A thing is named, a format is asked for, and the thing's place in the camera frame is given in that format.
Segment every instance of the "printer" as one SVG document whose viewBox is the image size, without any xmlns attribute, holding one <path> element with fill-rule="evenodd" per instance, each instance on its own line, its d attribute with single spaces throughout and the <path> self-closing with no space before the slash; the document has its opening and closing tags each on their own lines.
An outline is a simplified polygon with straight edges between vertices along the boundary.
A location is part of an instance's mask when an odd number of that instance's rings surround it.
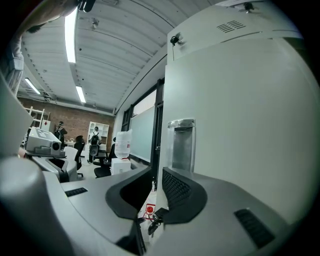
<svg viewBox="0 0 320 256">
<path fill-rule="evenodd" d="M 66 159 L 61 141 L 52 132 L 32 127 L 25 149 L 28 159 L 42 171 L 54 173 L 60 183 L 78 180 L 77 162 Z"/>
</svg>

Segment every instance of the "white machine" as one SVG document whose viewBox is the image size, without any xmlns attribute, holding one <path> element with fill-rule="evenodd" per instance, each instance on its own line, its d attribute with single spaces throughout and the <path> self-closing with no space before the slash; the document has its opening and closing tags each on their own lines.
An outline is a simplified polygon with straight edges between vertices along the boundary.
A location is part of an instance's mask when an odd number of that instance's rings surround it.
<svg viewBox="0 0 320 256">
<path fill-rule="evenodd" d="M 36 127 L 31 128 L 25 149 L 36 155 L 65 156 L 61 151 L 61 141 L 52 132 Z"/>
<path fill-rule="evenodd" d="M 26 143 L 26 156 L 42 171 L 54 173 L 60 183 L 78 180 L 77 162 L 66 159 L 61 141 L 52 132 L 32 127 Z"/>
<path fill-rule="evenodd" d="M 292 224 L 318 191 L 320 88 L 288 17 L 241 2 L 168 34 L 157 207 L 163 167 L 178 168 L 236 184 Z"/>
</svg>

